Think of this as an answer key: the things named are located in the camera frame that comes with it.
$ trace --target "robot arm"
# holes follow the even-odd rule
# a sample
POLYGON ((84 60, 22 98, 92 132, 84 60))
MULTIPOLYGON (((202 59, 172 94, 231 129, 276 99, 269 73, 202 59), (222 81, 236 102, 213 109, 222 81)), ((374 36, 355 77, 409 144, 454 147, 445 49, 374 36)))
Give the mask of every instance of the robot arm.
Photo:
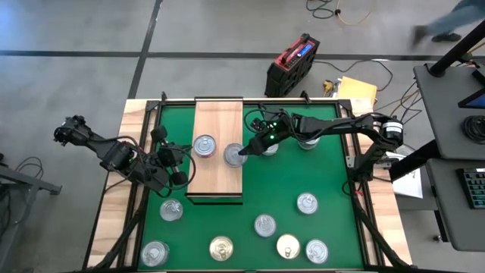
POLYGON ((261 155, 269 146, 289 137, 305 142, 326 135, 363 133, 374 141, 373 145, 364 155, 357 155, 347 162, 352 179, 360 181, 362 178, 371 180, 374 163, 381 159, 385 152, 393 151, 402 145, 402 123, 378 113, 357 118, 320 120, 298 114, 290 116, 283 109, 279 112, 262 112, 265 112, 264 121, 256 118, 251 123, 251 127, 257 133, 249 140, 248 146, 239 152, 240 155, 261 155))
POLYGON ((54 141, 62 146, 72 143, 75 146, 85 146, 96 153, 101 159, 99 163, 107 171, 116 171, 131 182, 146 185, 151 190, 159 192, 164 187, 170 189, 171 184, 184 185, 188 183, 185 172, 177 166, 182 163, 184 154, 190 146, 176 146, 164 139, 167 131, 163 127, 152 131, 152 139, 161 144, 157 152, 147 154, 136 144, 118 141, 128 136, 105 139, 94 133, 86 125, 83 116, 66 118, 66 121, 54 132, 54 141))

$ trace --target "jeans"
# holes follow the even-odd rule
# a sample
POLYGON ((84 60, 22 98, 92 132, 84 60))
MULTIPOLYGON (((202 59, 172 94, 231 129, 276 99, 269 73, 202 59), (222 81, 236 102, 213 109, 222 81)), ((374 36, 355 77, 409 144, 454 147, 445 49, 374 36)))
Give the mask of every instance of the jeans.
POLYGON ((427 25, 428 34, 435 36, 485 18, 485 0, 461 0, 452 12, 427 25))

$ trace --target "shoe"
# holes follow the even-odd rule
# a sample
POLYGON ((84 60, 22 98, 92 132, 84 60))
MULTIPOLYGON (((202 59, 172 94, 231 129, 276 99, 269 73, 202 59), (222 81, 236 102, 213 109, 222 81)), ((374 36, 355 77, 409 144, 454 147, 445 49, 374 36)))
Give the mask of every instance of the shoe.
POLYGON ((462 39, 461 35, 458 35, 456 33, 446 33, 446 34, 440 34, 436 35, 431 39, 433 42, 458 42, 460 39, 462 39))
POLYGON ((420 41, 427 35, 427 28, 426 26, 414 26, 413 27, 413 34, 412 34, 412 41, 411 47, 415 48, 420 41))

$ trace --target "gold can lid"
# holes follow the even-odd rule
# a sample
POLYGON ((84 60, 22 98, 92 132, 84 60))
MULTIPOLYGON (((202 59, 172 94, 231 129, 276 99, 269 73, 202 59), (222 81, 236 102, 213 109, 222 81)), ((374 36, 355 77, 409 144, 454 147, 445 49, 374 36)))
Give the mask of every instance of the gold can lid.
POLYGON ((233 242, 225 236, 217 236, 211 241, 209 252, 214 260, 222 262, 233 255, 233 242))
POLYGON ((294 259, 300 254, 300 242, 292 234, 283 234, 276 243, 278 253, 285 259, 294 259))

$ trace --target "keyboard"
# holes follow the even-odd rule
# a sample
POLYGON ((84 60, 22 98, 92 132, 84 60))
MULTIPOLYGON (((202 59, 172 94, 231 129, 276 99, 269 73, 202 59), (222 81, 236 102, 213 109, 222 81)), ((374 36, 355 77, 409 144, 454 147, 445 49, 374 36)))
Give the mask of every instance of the keyboard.
POLYGON ((485 168, 456 170, 471 209, 485 209, 485 168))

